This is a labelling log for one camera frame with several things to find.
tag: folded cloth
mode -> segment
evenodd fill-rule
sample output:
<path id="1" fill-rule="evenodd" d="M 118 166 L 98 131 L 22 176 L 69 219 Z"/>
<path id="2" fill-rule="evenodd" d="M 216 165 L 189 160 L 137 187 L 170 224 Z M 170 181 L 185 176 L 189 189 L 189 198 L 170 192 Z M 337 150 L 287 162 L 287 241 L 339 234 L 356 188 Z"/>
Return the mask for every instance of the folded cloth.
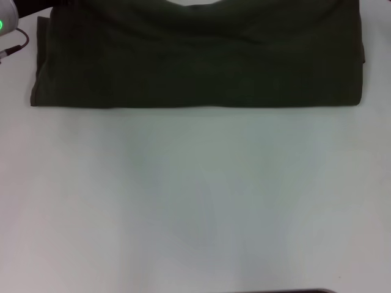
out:
<path id="1" fill-rule="evenodd" d="M 78 0 L 38 19 L 32 106 L 353 106 L 359 0 Z"/>

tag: dark green fabric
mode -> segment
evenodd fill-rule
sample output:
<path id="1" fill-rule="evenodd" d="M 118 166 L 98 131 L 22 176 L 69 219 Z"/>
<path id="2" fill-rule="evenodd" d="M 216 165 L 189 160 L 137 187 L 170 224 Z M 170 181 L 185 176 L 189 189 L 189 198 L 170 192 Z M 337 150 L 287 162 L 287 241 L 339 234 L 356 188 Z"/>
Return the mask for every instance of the dark green fabric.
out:
<path id="1" fill-rule="evenodd" d="M 32 106 L 352 106 L 359 0 L 79 0 L 38 24 Z"/>

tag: white surface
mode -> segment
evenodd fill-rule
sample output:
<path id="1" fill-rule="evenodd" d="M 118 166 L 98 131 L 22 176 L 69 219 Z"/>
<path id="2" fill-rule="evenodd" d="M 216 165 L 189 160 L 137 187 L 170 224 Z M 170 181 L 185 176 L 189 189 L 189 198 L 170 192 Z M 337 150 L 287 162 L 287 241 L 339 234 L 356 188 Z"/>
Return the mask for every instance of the white surface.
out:
<path id="1" fill-rule="evenodd" d="M 390 292 L 391 3 L 362 10 L 352 108 L 31 108 L 35 38 L 4 59 L 0 292 Z"/>

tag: device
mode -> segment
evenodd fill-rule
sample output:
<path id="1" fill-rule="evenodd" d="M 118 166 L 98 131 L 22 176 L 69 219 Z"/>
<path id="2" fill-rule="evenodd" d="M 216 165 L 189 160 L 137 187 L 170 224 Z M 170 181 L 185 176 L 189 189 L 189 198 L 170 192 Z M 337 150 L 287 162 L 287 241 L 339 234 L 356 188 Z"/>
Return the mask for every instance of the device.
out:
<path id="1" fill-rule="evenodd" d="M 13 0 L 0 0 L 0 37 L 13 32 L 19 24 L 19 13 Z"/>
<path id="2" fill-rule="evenodd" d="M 73 0 L 0 0 L 0 37 L 13 31 L 19 31 L 26 37 L 23 45 L 17 45 L 0 51 L 1 59 L 22 50 L 30 39 L 27 33 L 18 28 L 19 17 L 25 17 L 43 9 L 69 5 Z"/>

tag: cable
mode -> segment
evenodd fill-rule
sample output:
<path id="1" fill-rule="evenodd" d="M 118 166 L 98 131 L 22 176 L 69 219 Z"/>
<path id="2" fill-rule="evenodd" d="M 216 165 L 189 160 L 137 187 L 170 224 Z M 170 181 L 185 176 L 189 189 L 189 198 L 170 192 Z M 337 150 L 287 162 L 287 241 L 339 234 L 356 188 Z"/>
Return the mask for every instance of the cable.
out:
<path id="1" fill-rule="evenodd" d="M 13 53 L 16 53 L 20 50 L 22 50 L 24 47 L 27 46 L 27 44 L 30 42 L 30 38 L 28 36 L 27 33 L 25 33 L 25 31 L 22 31 L 21 29 L 17 28 L 16 29 L 18 32 L 21 32 L 25 37 L 26 37 L 26 42 L 23 44 L 23 45 L 17 45 L 17 46 L 14 46 L 12 48 L 9 48 L 9 49 L 5 49 L 3 51 L 0 51 L 0 60 L 9 56 L 9 55 L 12 55 Z"/>
<path id="2" fill-rule="evenodd" d="M 23 49 L 23 48 L 26 47 L 26 46 L 29 44 L 29 42 L 30 42 L 29 35 L 28 35 L 25 31 L 21 30 L 20 28 L 17 28 L 16 30 L 17 30 L 18 32 L 21 32 L 22 34 L 24 34 L 24 36 L 26 37 L 26 42 L 25 42 L 23 45 L 21 45 L 21 49 Z"/>

